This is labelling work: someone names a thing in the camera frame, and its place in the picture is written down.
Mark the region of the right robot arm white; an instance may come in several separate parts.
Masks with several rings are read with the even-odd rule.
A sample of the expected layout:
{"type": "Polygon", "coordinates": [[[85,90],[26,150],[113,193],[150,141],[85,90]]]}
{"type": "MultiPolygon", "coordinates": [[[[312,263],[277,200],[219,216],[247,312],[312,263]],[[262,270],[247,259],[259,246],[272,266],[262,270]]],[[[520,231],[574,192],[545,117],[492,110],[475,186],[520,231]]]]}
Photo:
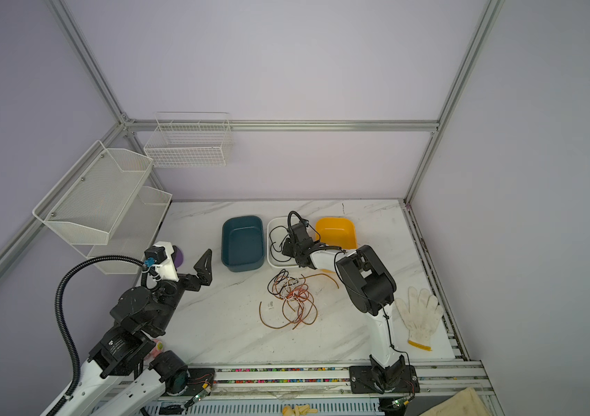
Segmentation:
{"type": "Polygon", "coordinates": [[[310,235],[310,223],[297,211],[286,217],[286,256],[301,268],[336,274],[355,308],[366,318],[369,330],[369,365],[364,374],[353,370],[364,390],[376,393],[419,393],[419,379],[407,352],[394,345],[391,321],[397,284],[374,249],[365,244],[346,250],[310,235]]]}

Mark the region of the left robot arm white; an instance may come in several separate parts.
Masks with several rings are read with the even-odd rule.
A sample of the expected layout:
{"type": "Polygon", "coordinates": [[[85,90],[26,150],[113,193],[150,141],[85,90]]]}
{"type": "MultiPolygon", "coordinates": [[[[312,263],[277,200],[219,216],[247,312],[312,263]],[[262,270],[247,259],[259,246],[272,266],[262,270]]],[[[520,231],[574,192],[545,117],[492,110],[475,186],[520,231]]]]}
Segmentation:
{"type": "Polygon", "coordinates": [[[188,411],[210,395],[214,369],[192,370],[173,351],[156,353],[183,295],[213,282],[212,250],[206,250],[191,274],[178,272],[180,250],[158,242],[144,258],[102,255],[68,271],[59,283],[54,309],[59,332],[71,358],[72,378],[46,415],[146,414],[147,405],[163,395],[186,396],[188,411]],[[138,267],[140,282],[125,291],[111,310],[113,326],[81,360],[64,317],[64,292],[71,279],[97,263],[120,262],[138,267]]]}

